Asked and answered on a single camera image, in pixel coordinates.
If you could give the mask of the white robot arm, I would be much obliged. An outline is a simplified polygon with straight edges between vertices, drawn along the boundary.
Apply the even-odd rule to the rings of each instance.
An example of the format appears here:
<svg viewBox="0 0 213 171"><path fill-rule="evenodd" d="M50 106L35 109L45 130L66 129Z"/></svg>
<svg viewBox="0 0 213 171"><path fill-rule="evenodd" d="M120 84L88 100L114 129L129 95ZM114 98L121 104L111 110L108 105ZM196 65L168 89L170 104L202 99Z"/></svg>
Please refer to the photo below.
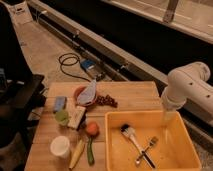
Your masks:
<svg viewBox="0 0 213 171"><path fill-rule="evenodd" d="M213 117L213 86L207 83L210 75L209 67L203 62L171 70L161 95L164 108L167 111L178 110L191 100Z"/></svg>

